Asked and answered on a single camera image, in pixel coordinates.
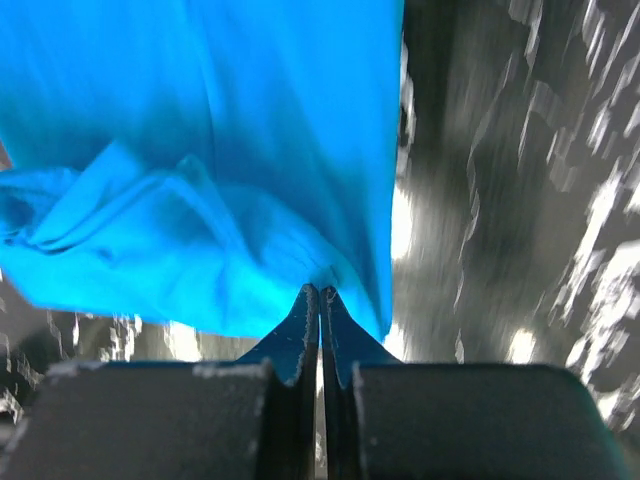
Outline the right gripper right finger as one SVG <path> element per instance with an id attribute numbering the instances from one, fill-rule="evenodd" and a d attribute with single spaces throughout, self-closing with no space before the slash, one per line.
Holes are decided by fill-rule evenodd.
<path id="1" fill-rule="evenodd" d="M 583 384 L 549 365 L 404 363 L 319 300 L 332 479 L 621 479 Z"/>

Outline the bright blue t shirt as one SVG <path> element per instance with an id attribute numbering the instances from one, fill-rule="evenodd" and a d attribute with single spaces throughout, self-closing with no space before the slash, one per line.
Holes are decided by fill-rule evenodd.
<path id="1" fill-rule="evenodd" d="M 400 1 L 5 1 L 1 270 L 38 307 L 261 337 L 392 321 Z"/>

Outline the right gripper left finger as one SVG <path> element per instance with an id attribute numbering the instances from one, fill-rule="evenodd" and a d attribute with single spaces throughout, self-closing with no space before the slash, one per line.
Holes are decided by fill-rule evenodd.
<path id="1" fill-rule="evenodd" d="M 1 453 L 5 479 L 310 479 L 319 294 L 234 361 L 53 366 Z"/>

